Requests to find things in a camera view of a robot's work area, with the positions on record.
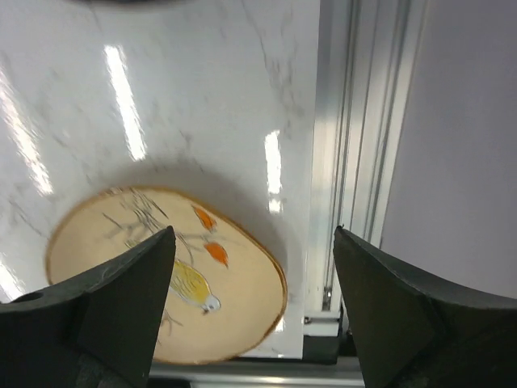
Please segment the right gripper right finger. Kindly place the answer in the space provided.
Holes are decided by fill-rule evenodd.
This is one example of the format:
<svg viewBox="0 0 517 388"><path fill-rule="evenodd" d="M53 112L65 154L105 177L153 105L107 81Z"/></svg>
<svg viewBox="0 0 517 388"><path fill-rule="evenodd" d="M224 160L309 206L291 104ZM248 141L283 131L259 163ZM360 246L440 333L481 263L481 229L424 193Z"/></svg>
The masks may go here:
<svg viewBox="0 0 517 388"><path fill-rule="evenodd" d="M458 285L337 227L333 256L367 387L514 387L516 301Z"/></svg>

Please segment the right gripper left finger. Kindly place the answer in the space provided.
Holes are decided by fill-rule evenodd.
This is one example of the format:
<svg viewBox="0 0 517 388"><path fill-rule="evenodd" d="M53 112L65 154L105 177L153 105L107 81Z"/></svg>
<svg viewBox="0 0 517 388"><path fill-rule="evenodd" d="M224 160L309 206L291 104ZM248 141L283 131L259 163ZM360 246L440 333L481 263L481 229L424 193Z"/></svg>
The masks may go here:
<svg viewBox="0 0 517 388"><path fill-rule="evenodd" d="M144 387L170 276L172 227L1 305L3 387Z"/></svg>

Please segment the cream plate with yellow bird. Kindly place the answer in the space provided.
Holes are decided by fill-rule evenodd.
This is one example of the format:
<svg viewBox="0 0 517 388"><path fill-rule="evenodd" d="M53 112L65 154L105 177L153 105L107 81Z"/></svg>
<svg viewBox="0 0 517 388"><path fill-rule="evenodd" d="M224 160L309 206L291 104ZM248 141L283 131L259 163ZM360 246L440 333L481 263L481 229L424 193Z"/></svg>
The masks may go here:
<svg viewBox="0 0 517 388"><path fill-rule="evenodd" d="M167 226L176 252L155 359L203 365L260 345L286 310L284 270L237 223L170 188L111 188L75 206L49 239L48 281L93 268Z"/></svg>

